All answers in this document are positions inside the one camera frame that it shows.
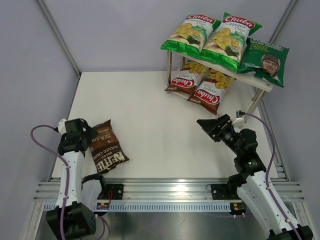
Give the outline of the brown Kettle sea salt bag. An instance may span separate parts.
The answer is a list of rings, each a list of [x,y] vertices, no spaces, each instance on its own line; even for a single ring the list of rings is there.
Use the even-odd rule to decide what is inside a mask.
[[[93,129],[98,134],[92,140],[89,150],[98,173],[106,174],[118,164],[130,160],[122,150],[110,119],[94,126]]]

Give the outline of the brown Chuba chips bag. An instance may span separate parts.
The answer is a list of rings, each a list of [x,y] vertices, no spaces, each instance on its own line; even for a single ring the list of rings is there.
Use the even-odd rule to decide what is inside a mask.
[[[198,85],[209,71],[209,67],[196,61],[188,61],[170,81],[165,89],[166,92],[179,92],[184,94],[193,94]]]
[[[218,108],[224,99],[227,89],[235,81],[234,77],[210,68],[187,101],[201,105],[212,114],[217,115]]]

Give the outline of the dark green Real chips bag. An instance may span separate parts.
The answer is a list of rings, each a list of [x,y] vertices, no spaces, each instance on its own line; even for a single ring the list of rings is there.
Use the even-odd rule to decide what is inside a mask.
[[[251,74],[283,88],[285,63],[289,51],[289,48],[283,46],[248,38],[236,73]]]

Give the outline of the green Chuba cassava chips bag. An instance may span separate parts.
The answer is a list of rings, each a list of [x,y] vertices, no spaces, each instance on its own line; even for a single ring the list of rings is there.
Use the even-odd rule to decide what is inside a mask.
[[[208,38],[220,24],[220,20],[207,15],[188,15],[160,49],[198,58]]]

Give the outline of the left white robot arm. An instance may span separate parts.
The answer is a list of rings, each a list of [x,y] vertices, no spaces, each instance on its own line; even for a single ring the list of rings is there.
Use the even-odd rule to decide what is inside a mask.
[[[58,198],[54,209],[46,214],[46,221],[58,240],[76,240],[95,234],[97,199],[108,194],[102,175],[82,178],[86,150],[97,131],[82,118],[61,120],[58,127],[61,140],[57,157],[62,161]]]

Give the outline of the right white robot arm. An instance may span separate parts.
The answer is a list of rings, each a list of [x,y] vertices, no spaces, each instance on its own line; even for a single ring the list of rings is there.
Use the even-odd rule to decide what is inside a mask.
[[[235,153],[237,174],[228,178],[230,197],[241,199],[261,226],[267,240],[311,240],[308,225],[301,225],[277,193],[269,177],[270,169],[257,153],[257,135],[244,128],[236,132],[225,114],[216,119],[198,119],[202,130],[216,143],[223,142]]]

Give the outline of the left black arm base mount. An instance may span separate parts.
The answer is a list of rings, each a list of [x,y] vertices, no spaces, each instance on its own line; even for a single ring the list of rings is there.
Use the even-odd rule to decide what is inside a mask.
[[[106,184],[98,195],[98,200],[122,200],[124,194],[123,184]]]

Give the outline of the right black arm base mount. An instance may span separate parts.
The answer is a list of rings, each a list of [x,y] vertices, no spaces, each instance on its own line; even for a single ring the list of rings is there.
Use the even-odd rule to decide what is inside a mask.
[[[239,200],[238,195],[229,190],[226,183],[223,184],[211,184],[210,191],[213,200]]]

